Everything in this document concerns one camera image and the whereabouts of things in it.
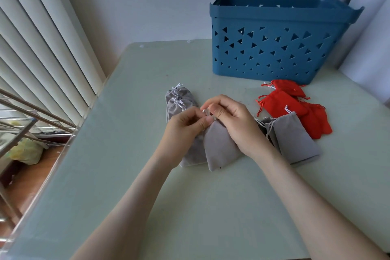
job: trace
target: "blue plastic basket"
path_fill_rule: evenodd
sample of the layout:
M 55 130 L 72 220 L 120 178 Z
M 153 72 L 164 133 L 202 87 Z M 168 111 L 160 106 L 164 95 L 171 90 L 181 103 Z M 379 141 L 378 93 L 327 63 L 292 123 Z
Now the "blue plastic basket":
M 339 0 L 216 0 L 212 70 L 307 85 L 363 9 Z

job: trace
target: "table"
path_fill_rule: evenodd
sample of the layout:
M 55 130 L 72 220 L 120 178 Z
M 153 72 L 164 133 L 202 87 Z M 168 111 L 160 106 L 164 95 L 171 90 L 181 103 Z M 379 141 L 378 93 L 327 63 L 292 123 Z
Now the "table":
M 131 44 L 122 54 L 55 173 L 7 245 L 13 259 L 69 259 L 119 201 L 165 128 L 165 92 L 183 83 L 199 100 L 226 94 L 255 114 L 256 80 L 211 72 L 211 41 Z M 299 172 L 390 251 L 390 110 L 324 67 L 304 88 L 326 107 L 334 133 Z M 140 259 L 292 259 L 309 254 L 253 160 L 224 169 L 176 168 L 147 222 Z

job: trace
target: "hand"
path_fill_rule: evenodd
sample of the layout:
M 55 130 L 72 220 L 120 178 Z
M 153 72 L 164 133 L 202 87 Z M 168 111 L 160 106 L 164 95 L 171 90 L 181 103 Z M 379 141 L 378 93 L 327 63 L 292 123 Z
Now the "hand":
M 213 121 L 212 116 L 206 116 L 195 106 L 174 115 L 168 121 L 155 154 L 166 160 L 172 168 L 177 167 L 195 137 L 207 129 Z
M 258 154 L 273 151 L 272 144 L 265 138 L 244 104 L 226 95 L 219 95 L 207 100 L 200 109 L 206 108 L 225 125 L 243 154 L 256 160 Z

